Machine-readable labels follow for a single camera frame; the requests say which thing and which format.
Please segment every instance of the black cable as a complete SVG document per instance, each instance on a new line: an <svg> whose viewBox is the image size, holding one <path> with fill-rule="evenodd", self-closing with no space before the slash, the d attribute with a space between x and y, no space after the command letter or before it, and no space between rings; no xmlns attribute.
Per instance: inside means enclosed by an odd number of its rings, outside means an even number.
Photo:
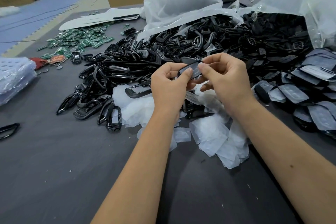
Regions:
<svg viewBox="0 0 336 224"><path fill-rule="evenodd" d="M31 22L23 23L23 24L20 24L20 25L11 27L11 28L6 28L5 30L2 30L2 31L0 31L0 32L4 32L4 31L6 31L6 30L9 30L9 29L12 29L12 28L17 28L17 27L20 27L20 26L23 26L23 25L27 25L27 24L30 24L30 23L33 23L33 22L42 21L42 20L47 19L47 18L50 18L50 17L55 17L55 16L58 16L58 15L60 15L60 14L62 14L62 13L65 13L65 12L67 12L67 11L73 10L73 9L77 8L78 6L79 6L79 5L77 5L77 6L74 7L74 8L68 9L68 10L66 10L66 11L64 11L64 12L61 12L61 13L59 13L59 14L51 15L51 16L48 16L48 17L43 18L43 19L39 19L39 20L36 20L36 21L31 21Z"/></svg>
<svg viewBox="0 0 336 224"><path fill-rule="evenodd" d="M60 8L58 8L58 9L51 10L51 11L48 11L48 12L44 12L44 13L42 13L42 14L47 14L47 13L55 12L55 11L57 11L57 10L59 10L59 9L63 9L63 8L71 7L71 6L73 6L73 5L67 5L67 6L65 6L65 7L60 7ZM12 23L8 23L8 24L5 24L5 25L0 25L0 28L1 28L1 27L5 27L5 26L9 26L9 25L12 25L12 24L15 24L15 23L18 23L18 22L20 22L20 21L29 20L29 19L31 19L31 18L40 16L40 15L42 15L42 14L37 14L37 15L34 15L34 16L32 16L32 17L24 18L24 19L22 19L22 20L15 21L15 22L12 22Z"/></svg>

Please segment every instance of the person's left hand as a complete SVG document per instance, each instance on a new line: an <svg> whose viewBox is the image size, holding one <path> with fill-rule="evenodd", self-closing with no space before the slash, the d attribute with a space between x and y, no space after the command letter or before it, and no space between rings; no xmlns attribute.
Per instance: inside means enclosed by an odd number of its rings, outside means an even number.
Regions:
<svg viewBox="0 0 336 224"><path fill-rule="evenodd" d="M170 80L170 78L176 77L178 71L186 65L168 62L152 74L150 87L155 110L168 112L174 116L179 113L186 97L186 91L196 86L196 83L190 82L193 70L192 68L185 70L176 80Z"/></svg>

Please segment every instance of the blue floor mat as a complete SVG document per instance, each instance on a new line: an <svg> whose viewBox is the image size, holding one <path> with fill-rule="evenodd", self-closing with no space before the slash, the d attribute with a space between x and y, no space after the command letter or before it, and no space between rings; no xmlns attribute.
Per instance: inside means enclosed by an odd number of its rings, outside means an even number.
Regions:
<svg viewBox="0 0 336 224"><path fill-rule="evenodd" d="M77 1L79 0L38 0L21 6L18 14L0 18L0 54L17 44L15 41L34 33Z"/></svg>

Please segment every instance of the hand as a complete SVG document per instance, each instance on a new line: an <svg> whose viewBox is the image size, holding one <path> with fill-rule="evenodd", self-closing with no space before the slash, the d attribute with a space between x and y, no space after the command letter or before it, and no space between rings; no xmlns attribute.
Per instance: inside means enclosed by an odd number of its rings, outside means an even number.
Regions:
<svg viewBox="0 0 336 224"><path fill-rule="evenodd" d="M190 82L193 74L192 68L185 70L176 80L177 72L185 67L183 63L168 62L152 74L150 87L154 98L155 110L171 113L176 116L186 97L186 91L195 87L196 83Z"/></svg>
<svg viewBox="0 0 336 224"><path fill-rule="evenodd" d="M236 116L240 109L256 101L250 87L249 76L243 61L227 53L217 53L205 57L198 65L202 76L194 81L201 84L201 91L215 90L226 111Z"/></svg>

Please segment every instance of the person's right hand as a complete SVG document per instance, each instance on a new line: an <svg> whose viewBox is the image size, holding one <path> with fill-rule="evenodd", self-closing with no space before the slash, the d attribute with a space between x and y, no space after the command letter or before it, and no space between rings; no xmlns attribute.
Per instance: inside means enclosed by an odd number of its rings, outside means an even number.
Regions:
<svg viewBox="0 0 336 224"><path fill-rule="evenodd" d="M214 89L229 115L248 107L256 99L251 91L249 76L243 61L227 53L217 53L205 57L198 65L202 76L196 80L201 84L201 91Z"/></svg>

